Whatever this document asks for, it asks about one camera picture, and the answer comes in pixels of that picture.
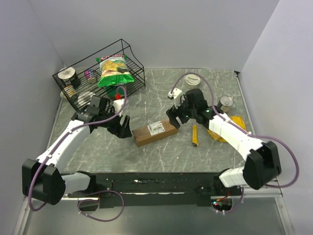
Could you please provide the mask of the brown cardboard express box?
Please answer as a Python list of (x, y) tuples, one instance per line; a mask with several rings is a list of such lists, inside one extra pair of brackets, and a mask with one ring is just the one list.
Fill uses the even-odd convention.
[(133, 130), (133, 136), (136, 146), (142, 147), (178, 132), (179, 130), (169, 120), (162, 120)]

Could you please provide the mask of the yellow utility knife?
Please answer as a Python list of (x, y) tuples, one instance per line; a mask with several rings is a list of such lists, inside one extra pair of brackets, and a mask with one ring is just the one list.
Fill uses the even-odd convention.
[(198, 129), (197, 129), (197, 125), (193, 125), (192, 126), (192, 144), (195, 147), (199, 146), (199, 142), (198, 142)]

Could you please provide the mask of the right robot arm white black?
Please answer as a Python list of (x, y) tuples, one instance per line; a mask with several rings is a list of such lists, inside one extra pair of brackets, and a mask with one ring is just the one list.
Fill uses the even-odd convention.
[(183, 92), (173, 89), (168, 98), (174, 105), (166, 111), (177, 129), (194, 119), (207, 130), (218, 134), (243, 158), (245, 165), (221, 171), (214, 182), (214, 191), (225, 195), (231, 187), (248, 185), (258, 190), (281, 173), (278, 149), (272, 141), (253, 138), (215, 105), (209, 106), (200, 89)]

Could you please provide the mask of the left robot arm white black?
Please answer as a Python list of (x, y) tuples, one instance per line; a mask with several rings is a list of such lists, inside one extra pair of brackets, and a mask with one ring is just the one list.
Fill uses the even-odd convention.
[(92, 96), (85, 109), (77, 111), (59, 138), (35, 160), (27, 159), (22, 165), (22, 193), (29, 200), (57, 204), (65, 194), (80, 191), (86, 197), (97, 191), (95, 175), (78, 171), (62, 175), (61, 169), (84, 140), (99, 127), (106, 128), (120, 139), (130, 138), (130, 117), (122, 116), (126, 100), (109, 100)]

